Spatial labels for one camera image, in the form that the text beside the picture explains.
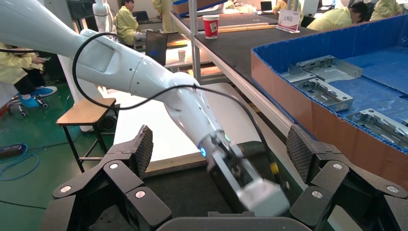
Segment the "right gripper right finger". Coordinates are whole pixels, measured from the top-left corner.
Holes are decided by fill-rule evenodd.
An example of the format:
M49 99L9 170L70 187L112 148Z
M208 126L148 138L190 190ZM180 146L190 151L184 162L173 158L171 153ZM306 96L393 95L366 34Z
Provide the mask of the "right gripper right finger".
M405 231L408 193L384 178L352 164L334 145L291 126L287 154L307 185L290 216L319 231L336 206L364 231Z

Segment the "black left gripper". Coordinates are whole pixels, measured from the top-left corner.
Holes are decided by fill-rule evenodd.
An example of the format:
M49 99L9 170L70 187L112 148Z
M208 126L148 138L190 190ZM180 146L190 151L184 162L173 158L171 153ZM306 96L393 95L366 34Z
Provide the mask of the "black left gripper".
M248 211L239 201L238 196L218 166L207 167L207 172L232 211Z

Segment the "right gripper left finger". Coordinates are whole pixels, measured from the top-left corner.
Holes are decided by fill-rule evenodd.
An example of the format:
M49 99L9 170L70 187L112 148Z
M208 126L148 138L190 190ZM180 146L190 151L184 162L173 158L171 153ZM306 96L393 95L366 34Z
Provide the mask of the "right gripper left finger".
M152 152L153 132L143 125L135 138L113 145L96 166L54 190L40 230L86 231L114 205L133 230L157 230L172 212L143 182Z

